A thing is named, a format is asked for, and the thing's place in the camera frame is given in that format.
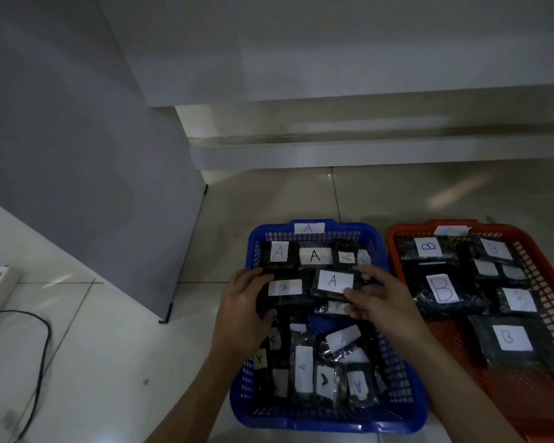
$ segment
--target orange plastic basket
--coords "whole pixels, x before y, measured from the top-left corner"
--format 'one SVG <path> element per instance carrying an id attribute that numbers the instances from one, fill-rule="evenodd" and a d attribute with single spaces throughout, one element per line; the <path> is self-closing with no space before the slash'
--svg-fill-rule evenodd
<path id="1" fill-rule="evenodd" d="M 500 238 L 519 253 L 532 290 L 546 307 L 542 318 L 554 340 L 554 269 L 532 238 L 523 230 L 506 224 L 481 224 L 476 220 L 431 220 L 422 224 L 397 224 L 386 232 L 392 272 L 402 281 L 400 257 L 394 244 L 396 236 L 433 236 L 439 225 L 467 225 L 471 233 Z M 455 237 L 457 241 L 465 237 Z M 453 321 L 429 322 L 429 328 L 495 402 L 517 431 L 530 441 L 554 442 L 554 373 L 535 370 L 489 370 L 473 358 L 477 345 Z"/>

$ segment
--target hand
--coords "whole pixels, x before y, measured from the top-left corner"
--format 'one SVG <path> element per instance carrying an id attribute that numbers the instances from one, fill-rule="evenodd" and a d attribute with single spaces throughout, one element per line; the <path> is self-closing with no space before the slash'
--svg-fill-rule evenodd
<path id="1" fill-rule="evenodd" d="M 375 266 L 358 266 L 355 270 L 376 278 L 383 286 L 367 285 L 361 290 L 345 289 L 345 297 L 353 303 L 345 307 L 351 317 L 371 320 L 390 339 L 400 357 L 408 362 L 415 350 L 423 345 L 436 344 L 436 339 L 416 309 L 406 284 Z"/>
<path id="2" fill-rule="evenodd" d="M 260 275 L 263 269 L 242 269 L 230 278 L 215 318 L 210 354 L 221 354 L 237 364 L 251 357 L 269 336 L 277 315 L 274 309 L 263 319 L 256 314 L 260 289 L 273 280 L 273 274 Z"/>

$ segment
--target gray panel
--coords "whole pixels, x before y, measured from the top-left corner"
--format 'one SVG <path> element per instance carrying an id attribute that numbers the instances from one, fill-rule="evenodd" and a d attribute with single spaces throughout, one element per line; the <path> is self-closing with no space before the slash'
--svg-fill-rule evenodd
<path id="1" fill-rule="evenodd" d="M 151 106 L 554 83 L 554 0 L 99 0 Z"/>
<path id="2" fill-rule="evenodd" d="M 0 0 L 3 208 L 164 317 L 203 190 L 95 0 Z"/>

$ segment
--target blue plastic basket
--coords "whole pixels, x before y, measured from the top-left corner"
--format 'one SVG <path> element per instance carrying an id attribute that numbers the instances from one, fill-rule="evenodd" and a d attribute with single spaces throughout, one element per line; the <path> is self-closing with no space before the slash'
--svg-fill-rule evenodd
<path id="1" fill-rule="evenodd" d="M 321 228 L 323 233 L 295 233 L 310 224 L 312 230 Z M 266 224 L 255 228 L 248 239 L 246 267 L 256 268 L 263 241 L 312 241 L 327 244 L 333 238 L 351 239 L 365 245 L 371 263 L 388 269 L 386 251 L 379 233 L 363 223 L 337 223 L 333 219 L 295 220 L 288 224 Z M 310 316 L 310 332 L 320 334 L 340 326 L 340 321 Z M 323 432 L 417 432 L 425 424 L 429 400 L 420 379 L 406 362 L 401 361 L 390 342 L 377 331 L 389 388 L 381 395 L 381 404 L 371 408 L 347 408 L 327 410 L 303 408 L 296 405 L 255 408 L 255 377 L 252 361 L 247 361 L 234 379 L 230 389 L 230 405 L 236 418 L 250 428 L 290 429 L 293 431 Z"/>

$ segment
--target right hand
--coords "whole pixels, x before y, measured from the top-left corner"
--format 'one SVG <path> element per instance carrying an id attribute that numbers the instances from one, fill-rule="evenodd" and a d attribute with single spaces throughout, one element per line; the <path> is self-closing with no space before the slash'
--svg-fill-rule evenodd
<path id="1" fill-rule="evenodd" d="M 376 278 L 383 286 L 345 289 L 345 297 L 352 303 L 345 307 L 345 311 L 351 317 L 371 320 L 388 337 L 400 357 L 408 362 L 411 362 L 416 350 L 421 350 L 424 345 L 437 344 L 416 309 L 406 284 L 375 266 L 358 266 L 355 270 Z"/>

